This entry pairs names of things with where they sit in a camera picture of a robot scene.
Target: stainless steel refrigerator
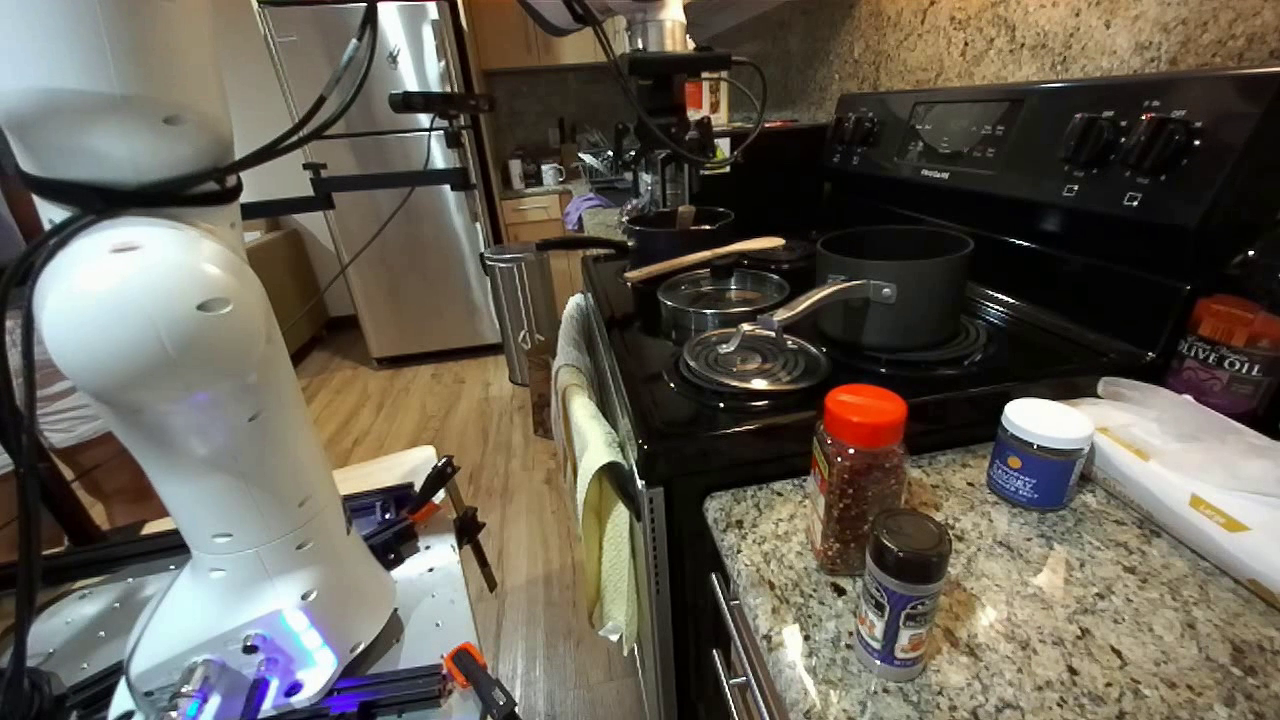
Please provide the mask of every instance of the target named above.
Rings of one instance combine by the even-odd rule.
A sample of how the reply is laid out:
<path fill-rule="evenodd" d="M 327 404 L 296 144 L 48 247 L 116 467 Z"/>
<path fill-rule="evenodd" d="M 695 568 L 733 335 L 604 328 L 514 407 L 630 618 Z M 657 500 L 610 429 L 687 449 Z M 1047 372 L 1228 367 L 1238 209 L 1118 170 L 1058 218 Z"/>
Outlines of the stainless steel refrigerator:
<path fill-rule="evenodd" d="M 259 0 L 291 116 L 338 71 L 359 11 L 365 0 Z M 303 148 L 326 163 L 314 185 L 334 195 L 327 226 L 373 360 L 502 345 L 482 269 L 495 226 L 482 125 L 390 104 L 392 91 L 471 96 L 462 45 L 452 0 L 379 0 L 379 52 L 358 107 L 338 138 Z"/>

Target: granite countertop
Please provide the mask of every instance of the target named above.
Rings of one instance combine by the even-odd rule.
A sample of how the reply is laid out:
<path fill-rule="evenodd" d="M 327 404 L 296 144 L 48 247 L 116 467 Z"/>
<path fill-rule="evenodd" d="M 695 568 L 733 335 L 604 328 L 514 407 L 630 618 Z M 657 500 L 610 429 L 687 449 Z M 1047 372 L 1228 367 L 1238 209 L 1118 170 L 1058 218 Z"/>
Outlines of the granite countertop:
<path fill-rule="evenodd" d="M 1280 714 L 1280 610 L 1086 481 L 1069 513 L 985 485 L 990 444 L 911 454 L 954 526 L 935 657 L 907 684 L 852 657 L 852 579 L 812 563 L 804 481 L 706 513 L 793 714 Z"/>

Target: stove control knob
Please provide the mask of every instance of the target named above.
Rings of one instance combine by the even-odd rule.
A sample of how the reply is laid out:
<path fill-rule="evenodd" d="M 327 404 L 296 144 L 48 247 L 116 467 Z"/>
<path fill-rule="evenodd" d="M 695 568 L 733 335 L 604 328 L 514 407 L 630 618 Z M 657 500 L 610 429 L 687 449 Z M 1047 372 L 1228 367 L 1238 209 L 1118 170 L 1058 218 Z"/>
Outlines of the stove control knob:
<path fill-rule="evenodd" d="M 835 144 L 873 148 L 879 138 L 877 113 L 844 113 L 835 125 Z"/>
<path fill-rule="evenodd" d="M 1077 113 L 1066 127 L 1062 159 L 1069 170 L 1103 170 L 1122 148 L 1126 125 L 1118 113 Z"/>
<path fill-rule="evenodd" d="M 1132 175 L 1167 178 L 1199 148 L 1199 125 L 1179 113 L 1146 113 L 1127 138 L 1126 163 Z"/>

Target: hardwood floor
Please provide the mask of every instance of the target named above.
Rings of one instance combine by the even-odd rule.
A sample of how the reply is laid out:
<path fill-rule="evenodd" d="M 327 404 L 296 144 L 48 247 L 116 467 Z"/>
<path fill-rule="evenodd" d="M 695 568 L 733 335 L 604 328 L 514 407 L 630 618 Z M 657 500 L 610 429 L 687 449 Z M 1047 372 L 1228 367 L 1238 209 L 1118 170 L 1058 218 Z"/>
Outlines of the hardwood floor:
<path fill-rule="evenodd" d="M 633 658 L 599 639 L 576 591 L 573 496 L 557 444 L 534 437 L 529 392 L 502 353 L 373 367 L 358 328 L 296 365 L 334 465 L 437 444 L 482 508 L 495 591 L 470 558 L 482 647 L 534 720 L 642 720 Z"/>

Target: kitchen appliance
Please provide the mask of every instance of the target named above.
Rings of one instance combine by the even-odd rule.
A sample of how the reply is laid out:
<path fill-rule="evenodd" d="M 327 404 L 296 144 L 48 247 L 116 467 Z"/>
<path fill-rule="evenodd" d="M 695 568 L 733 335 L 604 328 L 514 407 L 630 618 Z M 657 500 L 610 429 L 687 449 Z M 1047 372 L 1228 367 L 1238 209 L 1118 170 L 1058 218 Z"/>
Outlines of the kitchen appliance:
<path fill-rule="evenodd" d="M 359 0 L 264 0 L 259 14 L 302 116 L 342 65 Z M 476 125 L 392 107 L 392 96 L 471 96 L 462 37 L 452 0 L 383 0 L 379 59 L 359 101 L 334 138 L 303 148 L 314 185 L 338 186 L 327 226 L 373 360 L 502 345 L 482 269 L 492 200 Z"/>
<path fill-rule="evenodd" d="M 812 392 L 727 396 L 681 375 L 681 348 L 636 321 L 630 259 L 590 259 L 599 412 L 642 491 L 649 684 L 669 714 L 726 714 L 719 568 L 706 496 L 807 470 L 824 388 L 873 379 L 907 407 L 907 452 L 992 438 L 1012 396 L 1089 396 L 1099 375 L 1162 375 L 1204 278 L 1280 209 L 1280 71 L 1122 74 L 1001 89 L 850 91 L 832 125 L 770 130 L 726 186 L 754 224 L 812 245 L 870 224 L 975 241 L 959 330 L 935 348 L 852 348 L 815 322 L 832 372 Z M 820 195 L 754 212 L 778 170 Z"/>

